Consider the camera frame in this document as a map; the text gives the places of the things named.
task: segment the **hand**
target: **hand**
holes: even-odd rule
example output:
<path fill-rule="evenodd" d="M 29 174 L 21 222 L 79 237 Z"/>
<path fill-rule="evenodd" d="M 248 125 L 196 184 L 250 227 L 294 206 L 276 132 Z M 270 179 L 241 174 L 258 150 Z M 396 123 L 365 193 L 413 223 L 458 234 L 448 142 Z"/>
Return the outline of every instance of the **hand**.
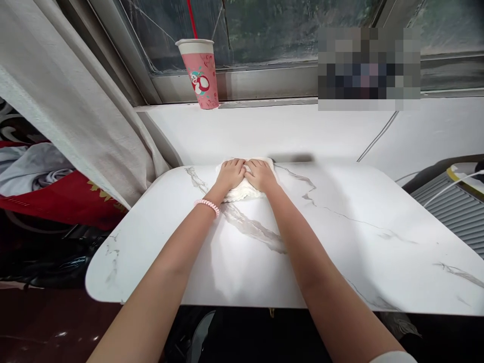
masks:
<path fill-rule="evenodd" d="M 250 159 L 245 162 L 245 165 L 251 169 L 252 174 L 246 172 L 244 176 L 254 188 L 265 193 L 277 185 L 276 177 L 265 161 Z"/>
<path fill-rule="evenodd" d="M 216 186 L 219 186 L 228 192 L 235 188 L 244 179 L 244 159 L 232 159 L 224 162 L 218 174 Z"/>

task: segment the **pixelated area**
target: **pixelated area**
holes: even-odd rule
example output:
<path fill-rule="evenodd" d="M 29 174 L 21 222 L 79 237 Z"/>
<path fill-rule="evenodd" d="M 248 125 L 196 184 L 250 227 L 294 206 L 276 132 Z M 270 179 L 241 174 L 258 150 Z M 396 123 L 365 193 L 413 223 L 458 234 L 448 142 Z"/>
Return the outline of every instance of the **pixelated area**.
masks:
<path fill-rule="evenodd" d="M 319 110 L 403 110 L 420 99 L 420 28 L 322 28 Z"/>

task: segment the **white marble table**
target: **white marble table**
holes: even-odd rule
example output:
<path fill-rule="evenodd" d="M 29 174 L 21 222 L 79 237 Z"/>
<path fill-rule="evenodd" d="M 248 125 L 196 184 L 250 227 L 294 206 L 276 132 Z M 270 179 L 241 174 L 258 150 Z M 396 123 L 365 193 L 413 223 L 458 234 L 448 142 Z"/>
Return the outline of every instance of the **white marble table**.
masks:
<path fill-rule="evenodd" d="M 484 261 L 382 172 L 341 161 L 276 172 L 372 310 L 484 316 Z M 215 166 L 190 166 L 158 178 L 92 259 L 89 294 L 126 301 L 216 176 Z M 305 307 L 267 199 L 224 205 L 182 303 Z"/>

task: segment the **red straw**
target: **red straw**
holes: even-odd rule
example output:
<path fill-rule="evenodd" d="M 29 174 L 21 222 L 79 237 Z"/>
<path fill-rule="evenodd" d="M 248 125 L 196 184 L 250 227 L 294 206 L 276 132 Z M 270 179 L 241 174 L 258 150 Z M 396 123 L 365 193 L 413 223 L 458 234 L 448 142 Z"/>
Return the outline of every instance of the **red straw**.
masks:
<path fill-rule="evenodd" d="M 195 28 L 195 20 L 193 20 L 192 4 L 190 0 L 187 0 L 188 12 L 190 13 L 190 20 L 192 21 L 193 37 L 198 39 L 197 29 Z"/>

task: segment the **radiator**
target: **radiator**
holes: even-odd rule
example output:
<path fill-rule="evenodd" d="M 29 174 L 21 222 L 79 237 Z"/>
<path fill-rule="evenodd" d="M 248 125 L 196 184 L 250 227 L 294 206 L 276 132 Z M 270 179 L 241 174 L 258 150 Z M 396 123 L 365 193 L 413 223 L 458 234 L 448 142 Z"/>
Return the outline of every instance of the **radiator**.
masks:
<path fill-rule="evenodd" d="M 455 180 L 458 177 L 453 173 L 453 167 L 450 167 L 411 195 L 424 205 Z M 426 209 L 484 259 L 484 203 L 460 184 L 440 194 Z"/>

